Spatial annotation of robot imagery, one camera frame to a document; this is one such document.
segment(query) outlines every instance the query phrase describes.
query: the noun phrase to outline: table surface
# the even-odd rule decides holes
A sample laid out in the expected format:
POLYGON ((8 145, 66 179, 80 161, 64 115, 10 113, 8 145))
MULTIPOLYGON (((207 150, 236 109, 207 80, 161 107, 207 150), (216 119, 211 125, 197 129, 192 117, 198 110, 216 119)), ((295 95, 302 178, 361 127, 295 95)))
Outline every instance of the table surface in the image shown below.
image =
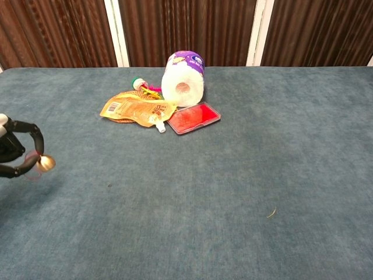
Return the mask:
POLYGON ((0 179, 0 278, 371 279, 373 68, 206 68, 221 121, 183 136, 99 116, 163 71, 0 74, 57 161, 0 179))

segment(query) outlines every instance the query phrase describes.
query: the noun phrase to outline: brown curtain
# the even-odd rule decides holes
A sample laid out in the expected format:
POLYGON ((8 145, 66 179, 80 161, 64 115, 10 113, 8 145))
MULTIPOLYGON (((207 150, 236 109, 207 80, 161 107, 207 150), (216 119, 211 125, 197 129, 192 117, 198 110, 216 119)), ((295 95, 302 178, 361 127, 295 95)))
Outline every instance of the brown curtain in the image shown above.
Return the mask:
POLYGON ((117 66, 104 0, 0 0, 0 64, 117 66))
POLYGON ((275 0, 262 65, 367 65, 372 18, 372 0, 275 0))
POLYGON ((178 50, 207 66, 245 65, 256 0, 119 0, 131 66, 163 67, 178 50))

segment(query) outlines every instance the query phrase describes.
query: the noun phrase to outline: small debris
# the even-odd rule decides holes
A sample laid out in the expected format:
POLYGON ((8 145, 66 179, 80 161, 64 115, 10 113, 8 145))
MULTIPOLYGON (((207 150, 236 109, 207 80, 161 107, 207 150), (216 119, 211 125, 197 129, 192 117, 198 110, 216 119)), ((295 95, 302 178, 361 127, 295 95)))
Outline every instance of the small debris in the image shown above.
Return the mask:
POLYGON ((276 213, 276 210, 277 210, 277 208, 275 207, 275 210, 273 210, 272 214, 270 214, 269 216, 267 216, 267 218, 272 217, 276 213))

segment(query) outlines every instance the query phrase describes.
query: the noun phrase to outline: barcode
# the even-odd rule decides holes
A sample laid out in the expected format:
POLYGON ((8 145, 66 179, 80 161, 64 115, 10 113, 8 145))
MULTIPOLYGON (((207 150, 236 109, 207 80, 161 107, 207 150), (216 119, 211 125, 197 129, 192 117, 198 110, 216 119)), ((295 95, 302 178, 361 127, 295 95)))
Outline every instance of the barcode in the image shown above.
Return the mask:
POLYGON ((113 102, 110 104, 109 108, 107 109, 108 113, 113 113, 115 109, 120 105, 119 102, 113 102))

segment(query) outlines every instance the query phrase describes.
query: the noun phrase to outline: white bottle cap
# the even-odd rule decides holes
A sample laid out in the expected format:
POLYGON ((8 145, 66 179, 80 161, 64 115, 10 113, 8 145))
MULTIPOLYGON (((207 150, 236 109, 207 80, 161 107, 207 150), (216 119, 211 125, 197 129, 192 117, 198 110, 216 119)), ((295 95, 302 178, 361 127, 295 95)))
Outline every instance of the white bottle cap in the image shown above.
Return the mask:
POLYGON ((135 90, 138 90, 140 91, 141 90, 141 86, 142 85, 145 85, 147 86, 147 82, 145 82, 142 78, 137 78, 136 80, 134 80, 134 82, 132 83, 132 86, 135 90))
POLYGON ((164 123, 162 121, 159 121, 156 123, 156 128, 158 128, 158 131, 160 133, 164 133, 166 131, 166 128, 164 126, 164 123))

